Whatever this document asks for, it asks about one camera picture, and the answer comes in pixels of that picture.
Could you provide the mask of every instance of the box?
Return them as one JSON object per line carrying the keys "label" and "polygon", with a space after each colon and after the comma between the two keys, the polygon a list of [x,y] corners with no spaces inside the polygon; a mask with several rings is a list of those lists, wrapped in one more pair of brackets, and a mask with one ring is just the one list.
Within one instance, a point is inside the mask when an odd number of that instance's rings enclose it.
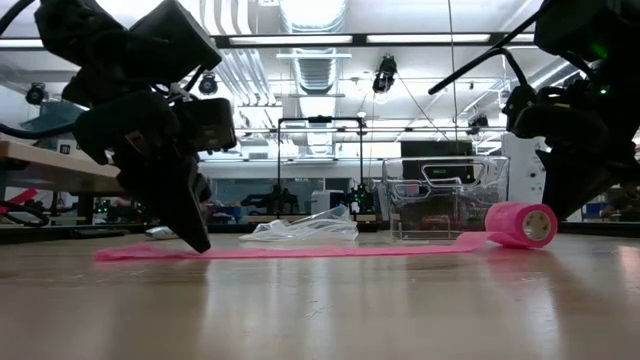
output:
{"label": "box", "polygon": [[484,230],[489,208],[508,200],[508,169],[502,156],[385,161],[392,238],[451,242],[464,231]]}

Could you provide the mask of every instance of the plastic bag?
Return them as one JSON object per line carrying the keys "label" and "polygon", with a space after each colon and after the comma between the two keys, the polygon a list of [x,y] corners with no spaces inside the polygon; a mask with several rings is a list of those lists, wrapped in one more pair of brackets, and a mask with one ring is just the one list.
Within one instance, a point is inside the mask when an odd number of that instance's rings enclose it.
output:
{"label": "plastic bag", "polygon": [[340,205],[331,210],[289,223],[275,220],[260,224],[253,234],[243,235],[245,241],[344,240],[358,237],[358,223],[351,220],[349,209]]}

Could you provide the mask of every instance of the workbench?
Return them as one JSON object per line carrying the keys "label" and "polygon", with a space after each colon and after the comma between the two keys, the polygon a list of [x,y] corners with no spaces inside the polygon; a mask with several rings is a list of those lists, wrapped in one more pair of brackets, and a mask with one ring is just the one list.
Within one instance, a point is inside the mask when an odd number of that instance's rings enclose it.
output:
{"label": "workbench", "polygon": [[630,239],[559,235],[540,251],[420,257],[92,260],[142,240],[0,247],[0,358],[638,356],[640,245]]}
{"label": "workbench", "polygon": [[0,141],[0,192],[5,186],[64,192],[122,192],[120,170],[27,144]]}

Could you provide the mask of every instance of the ceiling duct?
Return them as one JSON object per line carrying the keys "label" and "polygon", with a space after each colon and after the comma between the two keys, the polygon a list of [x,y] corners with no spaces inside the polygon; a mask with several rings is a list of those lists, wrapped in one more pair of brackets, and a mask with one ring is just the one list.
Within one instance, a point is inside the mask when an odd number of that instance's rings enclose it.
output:
{"label": "ceiling duct", "polygon": [[[281,0],[282,28],[287,33],[339,33],[346,20],[346,0]],[[292,49],[293,54],[336,54],[336,48]],[[326,95],[337,82],[338,59],[293,59],[298,92]],[[334,115],[335,98],[301,98],[303,116]]]}

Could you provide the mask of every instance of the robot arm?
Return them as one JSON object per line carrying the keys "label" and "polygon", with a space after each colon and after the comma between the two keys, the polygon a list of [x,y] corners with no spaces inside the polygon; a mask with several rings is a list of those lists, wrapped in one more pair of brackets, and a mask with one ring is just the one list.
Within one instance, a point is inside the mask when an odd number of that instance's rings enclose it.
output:
{"label": "robot arm", "polygon": [[[582,70],[586,80],[536,91],[522,79],[503,47],[535,22],[536,45]],[[551,152],[537,152],[547,174],[543,203],[566,218],[612,185],[640,183],[632,142],[640,125],[635,109],[640,70],[630,46],[640,35],[639,25],[639,0],[545,0],[513,33],[429,93],[492,56],[507,56],[520,83],[503,109],[507,130],[521,138],[546,138]]]}
{"label": "robot arm", "polygon": [[[0,35],[32,2],[19,0],[3,16]],[[236,138],[229,101],[183,95],[221,61],[205,31],[176,0],[164,0],[130,29],[95,0],[41,0],[35,20],[44,47],[80,67],[62,97],[90,109],[73,126],[46,134],[0,131],[28,138],[72,131],[101,165],[113,151],[122,187],[195,250],[208,250],[199,203],[211,194],[197,153],[233,148]],[[154,90],[175,88],[193,71],[177,94]]]}

